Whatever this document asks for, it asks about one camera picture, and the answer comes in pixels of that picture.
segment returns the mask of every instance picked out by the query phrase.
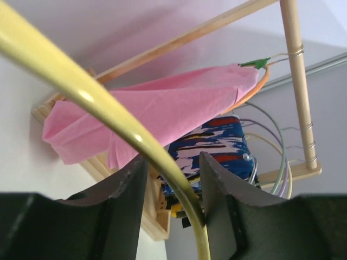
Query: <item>wooden dowel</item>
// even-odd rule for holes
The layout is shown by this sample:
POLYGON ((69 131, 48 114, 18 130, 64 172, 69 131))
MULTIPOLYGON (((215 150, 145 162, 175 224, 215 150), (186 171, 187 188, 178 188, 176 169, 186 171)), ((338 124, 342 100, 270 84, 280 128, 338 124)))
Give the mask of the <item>wooden dowel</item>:
POLYGON ((105 84, 106 82, 113 80, 116 77, 141 66, 142 64, 152 61, 157 57, 173 51, 195 39, 222 28, 229 23, 235 22, 275 2, 277 2, 277 0, 249 0, 211 20, 208 20, 205 23, 200 24, 193 30, 188 31, 177 38, 153 47, 152 49, 149 49, 127 61, 122 62, 121 64, 97 75, 96 79, 101 84, 105 84))
POLYGON ((95 77, 97 74, 95 73, 95 71, 92 68, 88 68, 86 69, 86 71, 88 72, 88 74, 92 77, 95 77))
MULTIPOLYGON (((281 0, 280 5, 288 52, 295 53, 302 46, 297 0, 281 0)), ((297 102, 301 137, 303 139, 306 167, 313 170, 317 168, 317 157, 316 150, 314 149, 314 137, 309 94, 307 92, 304 57, 303 55, 290 55, 289 62, 293 77, 293 86, 297 102)))

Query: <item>cable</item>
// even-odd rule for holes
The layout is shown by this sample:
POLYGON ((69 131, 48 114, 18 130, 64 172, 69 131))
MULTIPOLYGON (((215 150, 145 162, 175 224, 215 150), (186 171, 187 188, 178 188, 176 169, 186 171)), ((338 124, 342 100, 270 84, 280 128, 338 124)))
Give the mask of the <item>cable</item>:
MULTIPOLYGON (((281 129, 278 127, 277 123, 272 119, 272 117, 271 117, 270 115, 268 115, 268 116, 269 116, 269 118, 271 118, 271 120, 275 123, 275 126, 277 126, 276 128, 279 130, 279 133, 280 133, 280 136, 281 136, 281 140, 282 140, 282 141, 277 137, 277 135, 275 135, 274 132, 272 132, 268 127, 266 127, 266 126, 263 125, 262 123, 259 123, 259 122, 255 121, 255 120, 252 120, 252 119, 240 119, 240 121, 252 122, 252 123, 255 123, 255 124, 261 126, 261 127, 264 128, 265 130, 269 131, 269 132, 276 138, 277 142, 284 148, 284 149, 283 149, 283 154, 284 154, 284 155, 282 156, 282 161, 281 161, 281 166, 280 166, 279 175, 278 175, 277 180, 275 181, 275 184, 274 184, 274 186, 273 186, 273 188, 271 189, 271 192, 270 192, 271 194, 275 194, 275 193, 276 193, 276 190, 277 190, 277 188, 278 188, 278 186, 279 186, 279 184, 280 184, 280 182, 281 182, 284 169, 286 168, 286 175, 285 175, 285 178, 286 178, 286 179, 288 178, 289 172, 288 172, 287 167, 286 167, 286 149, 285 149, 285 146, 283 145, 284 142, 283 142, 282 131, 281 131, 281 129)), ((280 196, 283 195, 284 190, 285 190, 285 188, 286 188, 286 185, 287 185, 287 182, 283 182, 282 187, 281 187, 280 192, 279 192, 279 195, 280 195, 280 196)))
MULTIPOLYGON (((281 182, 281 179, 282 179, 282 176, 283 176, 283 171, 284 171, 284 168, 286 167, 286 148, 285 148, 285 145, 284 145, 284 138, 283 138, 283 134, 282 134, 282 130, 281 128, 278 126, 277 122, 272 118, 272 116, 270 116, 264 109, 262 109, 261 107, 258 107, 257 105, 253 104, 253 103, 250 103, 250 102, 246 102, 246 104, 258 109, 259 111, 263 112, 272 122, 273 124, 275 125, 279 135, 280 135, 280 139, 281 139, 281 142, 280 142, 280 145, 283 147, 283 156, 282 156, 282 160, 281 160, 281 167, 280 167, 280 172, 279 172, 279 175, 276 179, 276 182, 275 184, 273 185, 272 189, 271 189, 271 194, 275 194, 276 193, 276 190, 281 182)), ((283 184, 282 184, 282 187, 280 189, 280 192, 279 194, 283 194, 284 193, 284 190, 285 190, 285 187, 287 185, 287 182, 284 181, 283 184)))
POLYGON ((289 60, 289 58, 281 58, 280 60, 270 62, 270 63, 268 63, 267 65, 268 65, 268 66, 272 66, 272 65, 274 65, 274 64, 276 64, 276 63, 279 63, 279 62, 282 62, 282 61, 287 61, 287 60, 289 60))
POLYGON ((249 184, 253 184, 257 171, 258 171, 258 160, 256 159, 256 157, 253 157, 253 169, 249 177, 249 181, 248 181, 249 184))
MULTIPOLYGON (((258 134, 254 134, 254 133, 245 133, 245 135, 253 136, 253 137, 256 137, 257 139, 261 139, 264 142, 267 142, 269 145, 271 145, 273 148, 275 148, 277 150, 277 152, 279 152, 279 154, 283 155, 282 149, 279 148, 277 145, 275 145, 270 140, 268 140, 267 138, 262 137, 261 135, 258 135, 258 134)), ((287 199, 290 199, 292 196, 292 191, 293 191, 293 174, 292 174, 292 169, 291 169, 288 161, 287 161, 287 167, 288 167, 288 171, 289 171, 289 177, 288 177, 289 186, 288 186, 288 191, 287 191, 287 199)))
POLYGON ((303 54, 305 52, 304 50, 304 45, 302 44, 298 50, 292 52, 292 53, 278 53, 276 55, 273 55, 271 56, 270 58, 273 59, 273 58, 276 58, 276 57, 279 57, 279 56, 300 56, 301 54, 303 54))

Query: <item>pink fabric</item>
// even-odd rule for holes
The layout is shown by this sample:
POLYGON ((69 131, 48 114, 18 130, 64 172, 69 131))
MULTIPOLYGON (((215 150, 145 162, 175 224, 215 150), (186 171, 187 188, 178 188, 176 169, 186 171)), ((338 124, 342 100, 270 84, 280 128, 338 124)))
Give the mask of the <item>pink fabric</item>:
MULTIPOLYGON (((117 88, 111 94, 166 146, 239 101, 257 79, 258 70, 231 64, 117 88)), ((43 139, 65 164, 108 151, 109 167, 122 168, 137 155, 124 140, 70 101, 55 104, 44 123, 43 139)))

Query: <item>wooden stick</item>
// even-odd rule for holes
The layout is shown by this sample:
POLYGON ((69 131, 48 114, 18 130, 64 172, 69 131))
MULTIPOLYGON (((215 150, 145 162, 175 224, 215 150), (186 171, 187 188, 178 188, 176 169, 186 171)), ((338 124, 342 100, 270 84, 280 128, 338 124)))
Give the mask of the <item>wooden stick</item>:
POLYGON ((96 76, 96 73, 95 73, 95 71, 92 68, 88 68, 88 69, 86 69, 86 71, 88 72, 88 74, 90 76, 92 76, 92 77, 96 76))
POLYGON ((177 48, 195 39, 222 28, 229 23, 235 22, 275 2, 277 2, 277 0, 249 0, 211 20, 208 20, 205 23, 200 24, 193 30, 188 31, 177 38, 153 47, 152 49, 149 49, 125 62, 122 62, 121 64, 97 75, 96 79, 101 84, 105 84, 106 82, 113 80, 116 77, 141 66, 142 64, 152 61, 170 51, 176 50, 177 48))
MULTIPOLYGON (((281 0, 280 5, 288 52, 296 53, 302 46, 297 1, 281 0)), ((317 157, 314 149, 314 138, 312 131, 309 94, 307 92, 304 57, 303 55, 290 55, 289 62, 293 77, 293 86, 295 99, 297 102, 301 137, 303 139, 306 167, 313 170, 317 168, 317 157)))
MULTIPOLYGON (((320 164, 320 162, 317 162, 317 167, 313 170, 308 169, 305 163, 291 166, 291 169, 293 173, 293 180, 301 180, 304 178, 317 176, 322 173, 322 165, 320 164)), ((273 184, 275 183, 275 180, 278 174, 279 174, 279 170, 258 175, 258 181, 260 183, 266 183, 266 184, 263 184, 261 187, 263 189, 272 187, 273 184)))

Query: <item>black object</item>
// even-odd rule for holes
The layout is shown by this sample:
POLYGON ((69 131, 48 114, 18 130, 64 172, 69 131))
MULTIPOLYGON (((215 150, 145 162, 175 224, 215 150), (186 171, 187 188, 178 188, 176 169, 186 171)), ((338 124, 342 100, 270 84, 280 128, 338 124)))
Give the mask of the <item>black object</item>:
POLYGON ((212 260, 347 259, 347 196, 284 200, 200 154, 212 260))
MULTIPOLYGON (((134 260, 146 177, 136 157, 67 200, 0 194, 0 259, 134 260)), ((211 260, 347 259, 347 196, 284 200, 207 153, 200 177, 211 260)))
POLYGON ((185 229, 185 228, 188 228, 190 226, 191 226, 191 223, 190 223, 188 217, 182 218, 182 227, 185 229))
POLYGON ((135 259, 146 178, 136 157, 67 200, 2 193, 0 259, 135 259))

